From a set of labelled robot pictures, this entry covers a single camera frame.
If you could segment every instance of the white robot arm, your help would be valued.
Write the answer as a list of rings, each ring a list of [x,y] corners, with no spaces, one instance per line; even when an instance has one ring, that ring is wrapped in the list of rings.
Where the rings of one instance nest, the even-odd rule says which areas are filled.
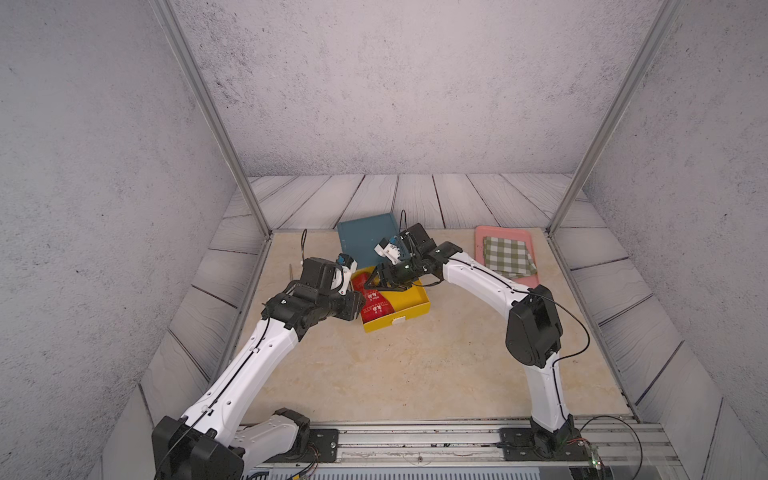
[[[376,267],[366,288],[407,290],[431,273],[475,294],[507,319],[506,346],[528,379],[536,448],[549,456],[578,436],[560,395],[556,362],[562,328],[549,290],[528,289],[499,276],[453,243],[436,246],[420,224],[399,237],[407,258],[396,262],[380,249],[390,261]],[[306,451],[309,420],[296,412],[281,409],[259,425],[237,428],[269,375],[311,326],[328,316],[353,320],[359,315],[362,295],[349,288],[356,266],[343,254],[335,263],[305,260],[301,278],[265,304],[261,321],[221,377],[180,419],[165,417],[155,427],[158,478],[237,479],[275,455]]]

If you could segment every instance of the black cable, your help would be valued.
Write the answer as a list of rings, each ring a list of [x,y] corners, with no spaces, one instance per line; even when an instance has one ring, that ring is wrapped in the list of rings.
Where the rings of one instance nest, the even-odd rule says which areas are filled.
[[[433,283],[427,283],[426,285],[417,285],[417,286],[437,286],[440,283],[442,283],[442,280],[438,280],[438,281],[433,282]]]
[[[190,431],[191,431],[191,430],[194,428],[194,426],[195,426],[195,425],[197,425],[197,423],[198,423],[200,420],[202,420],[202,419],[203,419],[203,417],[204,417],[204,416],[205,416],[205,415],[206,415],[208,412],[210,412],[210,411],[211,411],[211,409],[212,409],[212,408],[213,408],[213,406],[216,404],[216,402],[218,402],[218,401],[219,401],[219,399],[221,398],[221,396],[224,394],[224,391],[226,391],[226,390],[227,390],[227,387],[229,387],[229,386],[230,386],[230,384],[232,383],[232,381],[234,381],[234,380],[235,380],[235,377],[237,376],[237,374],[238,374],[238,373],[240,373],[240,370],[242,370],[242,369],[243,369],[243,367],[246,365],[246,363],[248,363],[248,360],[249,360],[249,359],[250,359],[250,357],[253,355],[253,352],[255,352],[255,351],[256,351],[256,350],[259,348],[259,345],[261,345],[262,341],[264,340],[264,337],[266,336],[266,331],[267,331],[268,329],[270,329],[270,320],[271,320],[271,318],[269,318],[269,317],[266,319],[266,328],[264,329],[263,333],[261,334],[261,338],[260,338],[260,339],[259,339],[259,341],[257,342],[256,346],[253,348],[253,350],[251,350],[251,352],[250,352],[250,353],[248,354],[248,356],[245,358],[245,360],[243,361],[243,363],[242,363],[242,364],[240,364],[240,367],[238,367],[238,369],[237,369],[237,371],[234,373],[234,375],[232,375],[232,378],[230,379],[230,381],[229,381],[229,382],[227,382],[227,384],[224,386],[224,388],[222,388],[222,389],[221,389],[221,392],[219,392],[219,394],[216,396],[216,398],[215,398],[215,399],[214,399],[214,400],[211,402],[211,404],[208,406],[208,410],[206,410],[205,412],[203,412],[203,413],[202,413],[202,415],[200,415],[200,417],[198,417],[198,418],[197,418],[197,420],[195,420],[195,421],[194,421],[194,423],[193,423],[193,424],[190,426],[190,428],[188,428],[188,429],[187,429],[187,430],[184,432],[184,434],[183,434],[181,437],[179,437],[179,439],[178,439],[178,440],[177,440],[177,441],[176,441],[176,442],[175,442],[175,443],[174,443],[174,444],[173,444],[173,445],[172,445],[172,446],[171,446],[171,447],[168,449],[168,452],[165,454],[165,456],[163,457],[163,459],[162,459],[162,460],[160,460],[160,463],[158,463],[158,466],[159,466],[159,467],[162,467],[162,466],[163,466],[163,463],[165,462],[165,459],[166,459],[166,458],[168,458],[168,456],[169,456],[169,455],[170,455],[170,453],[173,451],[173,449],[175,449],[175,448],[176,448],[176,445],[178,445],[178,444],[179,444],[179,442],[181,442],[181,440],[182,440],[184,437],[186,437],[186,436],[187,436],[187,433],[189,433],[189,432],[190,432]],[[157,480],[157,475],[158,475],[158,474],[160,474],[160,469],[158,469],[158,470],[157,470],[157,471],[154,473],[154,477],[152,477],[152,480]]]
[[[264,478],[266,478],[266,477],[268,477],[268,476],[270,476],[270,473],[269,473],[269,472],[256,472],[256,473],[254,473],[253,475],[251,475],[250,477],[246,477],[246,479],[245,479],[245,480],[256,480],[256,479],[257,479],[257,478],[259,478],[259,477],[264,477]]]
[[[404,214],[406,211],[403,210],[400,214],[400,220],[402,220],[402,214]],[[408,215],[406,214],[406,227],[408,226]],[[408,245],[406,245],[406,248],[411,251],[411,257],[413,256],[421,256],[419,253],[419,248],[416,246],[416,242],[413,240],[413,237],[410,235],[406,235],[406,238],[408,239],[408,245],[410,245],[410,248]]]
[[[306,243],[306,228],[301,233],[301,264],[304,264],[304,244]]]
[[[643,443],[640,441],[640,437],[637,435],[637,432],[635,432],[634,429],[632,428],[632,425],[626,423],[624,420],[618,417],[614,417],[613,415],[596,415],[591,419],[587,420],[587,422],[581,426],[580,430],[584,430],[587,427],[587,425],[589,425],[589,422],[591,422],[592,420],[602,419],[602,418],[618,420],[619,422],[625,424],[627,428],[630,429],[632,433],[634,433],[634,437],[637,440],[637,446],[640,448],[640,464],[637,466],[637,471],[634,473],[634,475],[630,479],[630,480],[635,480],[637,476],[640,474],[640,469],[643,468]]]
[[[459,263],[464,263],[464,264],[465,264],[466,266],[468,266],[469,268],[472,268],[472,269],[474,269],[473,265],[471,265],[470,263],[466,263],[466,262],[464,262],[464,261],[462,261],[462,260],[457,260],[456,258],[451,258],[451,259],[449,259],[449,260],[452,260],[452,261],[455,261],[455,262],[459,262]],[[576,352],[576,353],[572,353],[571,355],[562,356],[562,357],[560,357],[559,359],[556,359],[554,362],[552,362],[552,369],[553,369],[553,371],[554,371],[554,366],[555,366],[555,364],[557,364],[557,362],[559,362],[559,361],[561,361],[561,360],[565,360],[565,359],[570,359],[570,358],[573,358],[573,357],[575,357],[576,355],[581,355],[582,353],[584,353],[584,352],[586,352],[586,351],[587,351],[587,349],[589,348],[589,346],[590,346],[590,344],[591,344],[591,342],[592,342],[592,339],[591,339],[591,337],[590,337],[590,335],[589,335],[589,330],[587,330],[587,327],[586,327],[586,326],[584,326],[584,324],[583,324],[583,323],[582,323],[582,322],[581,322],[581,321],[580,321],[578,318],[576,318],[576,315],[574,315],[573,313],[571,313],[571,311],[570,311],[569,309],[565,308],[565,307],[564,307],[564,306],[562,306],[560,303],[558,303],[558,302],[554,301],[553,299],[551,299],[551,298],[549,298],[549,297],[547,297],[547,296],[539,295],[538,293],[533,293],[532,291],[530,291],[530,289],[529,289],[529,290],[527,290],[527,291],[526,291],[526,290],[517,290],[517,289],[514,289],[514,288],[512,288],[511,286],[509,286],[509,285],[508,285],[508,284],[507,284],[507,283],[506,283],[504,280],[502,280],[502,279],[498,278],[497,276],[495,276],[495,275],[493,275],[493,274],[491,274],[491,273],[489,273],[489,272],[486,272],[486,271],[485,271],[485,270],[483,270],[482,268],[478,268],[478,269],[476,269],[476,270],[477,270],[477,271],[479,271],[479,272],[483,272],[483,273],[485,273],[486,275],[490,276],[490,277],[491,277],[491,278],[493,278],[493,279],[496,279],[496,280],[498,280],[499,282],[501,282],[501,283],[502,283],[504,286],[506,286],[507,288],[509,288],[509,289],[510,289],[511,291],[513,291],[513,292],[516,292],[516,293],[527,293],[528,295],[537,296],[537,297],[539,297],[539,298],[542,298],[542,299],[544,299],[544,300],[548,300],[548,301],[550,301],[550,302],[554,303],[555,305],[557,305],[557,306],[559,306],[560,308],[562,308],[562,309],[563,309],[563,310],[564,310],[564,311],[565,311],[565,312],[566,312],[568,315],[572,316],[572,317],[573,317],[573,319],[574,319],[574,320],[576,320],[576,322],[577,322],[579,325],[581,325],[581,328],[582,328],[582,329],[584,329],[584,333],[586,333],[586,334],[587,334],[587,345],[586,345],[586,346],[585,346],[583,349],[579,350],[579,351],[578,351],[578,352]],[[562,415],[562,416],[563,416],[563,418],[564,418],[564,419],[566,419],[567,417],[565,416],[565,411],[563,410],[563,402],[562,402],[562,401],[561,401],[561,399],[560,399],[560,389],[558,388],[558,381],[557,381],[557,377],[555,377],[555,379],[554,379],[554,393],[555,393],[555,395],[557,395],[557,396],[558,396],[558,407],[560,407],[560,415]]]
[[[312,459],[312,461],[311,461],[311,463],[309,465],[307,465],[306,467],[302,468],[301,470],[299,470],[298,472],[294,473],[293,475],[290,475],[288,477],[288,479],[300,477],[301,475],[304,475],[305,473],[307,473],[313,466],[317,465],[317,463],[319,461],[319,458],[318,458],[319,457],[319,453],[318,453],[317,449],[315,448],[315,445],[312,444],[312,443],[308,443],[307,447],[311,448],[313,450],[313,452],[315,453],[314,458]]]

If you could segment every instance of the metal frame pole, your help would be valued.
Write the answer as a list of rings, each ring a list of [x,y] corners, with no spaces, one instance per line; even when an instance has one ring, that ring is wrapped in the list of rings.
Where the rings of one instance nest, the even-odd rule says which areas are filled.
[[[230,140],[227,130],[224,128],[224,124],[219,116],[219,112],[216,110],[214,100],[211,98],[210,92],[206,88],[203,78],[200,76],[200,70],[197,68],[197,64],[194,61],[187,39],[181,31],[173,7],[171,7],[168,0],[150,0],[150,4],[157,16],[157,20],[162,25],[163,30],[165,30],[165,36],[168,39],[168,43],[170,43],[170,47],[173,49],[176,59],[179,61],[184,76],[187,77],[187,81],[197,98],[197,104],[200,105],[200,109],[203,111],[203,116],[211,131],[214,133],[214,137],[219,144],[224,160],[227,162],[227,165],[229,165],[232,175],[237,182],[237,186],[243,193],[243,198],[245,199],[248,208],[256,219],[264,236],[269,236],[270,226],[266,222],[266,218],[259,207],[259,202],[256,200],[256,196],[253,195],[253,190],[250,188],[248,177],[246,177],[243,172],[243,166],[240,164],[240,159],[237,157],[237,152],[232,145],[232,140]]]
[[[600,125],[600,128],[598,128],[597,133],[592,139],[592,143],[589,145],[587,152],[581,159],[581,163],[576,168],[574,176],[571,178],[571,182],[565,190],[562,202],[560,202],[557,211],[554,212],[552,220],[549,222],[549,225],[547,225],[547,233],[549,233],[550,237],[554,235],[554,232],[557,231],[558,228],[560,228],[561,223],[563,223],[565,216],[568,214],[568,209],[571,208],[571,205],[576,200],[576,196],[579,191],[581,191],[589,174],[592,172],[592,168],[598,162],[600,154],[603,152],[603,149],[605,149],[605,145],[608,143],[616,125],[621,119],[621,115],[623,115],[624,111],[627,109],[632,94],[637,90],[637,86],[640,84],[643,76],[645,76],[645,72],[654,60],[656,52],[659,50],[667,33],[670,31],[682,4],[683,0],[664,0],[661,8],[659,8],[656,20],[654,20],[648,35],[645,37],[645,41],[643,41],[640,50],[635,55],[632,64],[627,70],[627,74],[621,82],[616,97],[603,118],[603,123]]]

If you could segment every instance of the checkered cloth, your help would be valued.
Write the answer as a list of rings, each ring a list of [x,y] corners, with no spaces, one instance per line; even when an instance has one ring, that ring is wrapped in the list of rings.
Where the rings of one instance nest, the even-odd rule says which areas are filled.
[[[484,237],[482,243],[485,266],[499,275],[513,280],[536,273],[536,266],[525,248],[525,242]]]

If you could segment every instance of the red package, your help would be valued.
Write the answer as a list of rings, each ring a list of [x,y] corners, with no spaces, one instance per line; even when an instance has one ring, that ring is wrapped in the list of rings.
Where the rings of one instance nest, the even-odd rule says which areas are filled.
[[[369,277],[370,274],[363,272],[352,279],[352,288],[357,292],[361,292],[362,296],[366,299],[366,304],[360,311],[363,323],[370,322],[371,320],[395,312],[395,309],[392,308],[392,304],[389,300],[384,298],[378,290],[365,289],[364,285]]]

